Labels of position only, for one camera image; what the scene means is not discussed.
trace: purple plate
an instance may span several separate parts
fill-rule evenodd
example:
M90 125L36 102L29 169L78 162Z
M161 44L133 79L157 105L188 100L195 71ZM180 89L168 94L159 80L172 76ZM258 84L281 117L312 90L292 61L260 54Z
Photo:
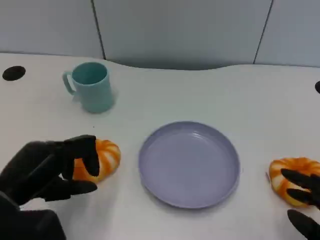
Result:
M162 126L139 153L144 186L175 207L197 209L215 205L237 187L238 154L218 130L191 121Z

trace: gray wall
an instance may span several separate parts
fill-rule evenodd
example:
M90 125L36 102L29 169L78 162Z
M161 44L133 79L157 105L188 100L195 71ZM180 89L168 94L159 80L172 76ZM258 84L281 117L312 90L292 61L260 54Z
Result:
M102 58L90 0L1 0L0 52Z
M320 67L320 0L274 0L271 10L272 0L94 0L104 52L91 1L2 0L0 52L105 53L144 68Z
M149 68L252 64L271 0L94 0L106 58Z
M275 0L256 64L320 67L320 0Z

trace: plate rim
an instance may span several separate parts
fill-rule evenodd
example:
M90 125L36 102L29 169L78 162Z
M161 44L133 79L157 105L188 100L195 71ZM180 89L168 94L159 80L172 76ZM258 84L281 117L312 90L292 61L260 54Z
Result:
M143 174L142 174L142 155L144 153L146 144L148 143L148 141L154 136L156 135L156 133L160 132L162 129L167 128L171 125L180 125L180 124L196 124L196 125L202 125L206 128L210 128L216 132L218 132L231 146L231 148L233 149L234 153L235 153L235 160L238 166L238 170L236 172L236 179L233 183L233 186L228 190L228 192L221 198L219 198L219 200L212 202L212 203L204 203L204 204L198 204L197 206L190 206L190 205L182 205L182 204L177 204L175 202L171 202L167 199L162 199L160 196L156 195L151 188L148 186L146 179L144 178ZM142 143L140 150L139 150L139 154L138 154L138 170L139 170L139 175L140 175L140 181L142 183L142 185L148 190L149 193L152 194L152 196L154 196L155 198L159 199L160 201L162 201L165 204L168 204L170 206L176 207L176 208L180 208L180 209L203 209L203 208L208 208L208 207L213 207L218 205L219 203L223 202L224 200L226 200L238 187L239 185L239 180L240 180L240 173L241 173L241 163L240 163L240 159L239 159L239 155L238 152L235 148L235 146L232 144L232 142L229 140L229 138L227 138L222 132L220 132L219 130L217 130L216 128L209 126L207 124L201 123L201 122L196 122L196 121L174 121L171 123L167 123L165 125L160 126L159 128L157 128L156 130L154 130Z

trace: robotic hand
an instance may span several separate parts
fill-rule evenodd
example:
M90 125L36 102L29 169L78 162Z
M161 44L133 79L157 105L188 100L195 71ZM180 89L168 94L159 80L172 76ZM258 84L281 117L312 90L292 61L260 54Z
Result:
M57 201L95 191L97 186L93 182L72 180L76 158L83 159L89 174L99 175L95 136L33 141L18 151L0 174L0 235L3 239L66 239L53 211L20 211L19 206L33 198Z
M297 171L284 168L281 169L281 173L290 182L304 189L310 190L310 192L307 192L299 189L289 188L287 193L290 197L308 205L315 205L318 209L320 209L319 176L315 174L307 176ZM287 214L293 226L308 240L320 239L320 225L317 224L312 218L293 209L288 210Z

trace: mug handle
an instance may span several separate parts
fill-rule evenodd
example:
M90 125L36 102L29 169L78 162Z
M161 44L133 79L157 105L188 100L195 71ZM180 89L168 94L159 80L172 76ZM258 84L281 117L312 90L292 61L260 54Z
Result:
M66 71L63 73L62 75L62 79L63 79L63 82L64 82L64 85L66 87L66 90L71 94L71 95L75 95L76 91L72 89L70 83L69 83L69 80L68 80L68 76L71 76L71 72L69 71Z

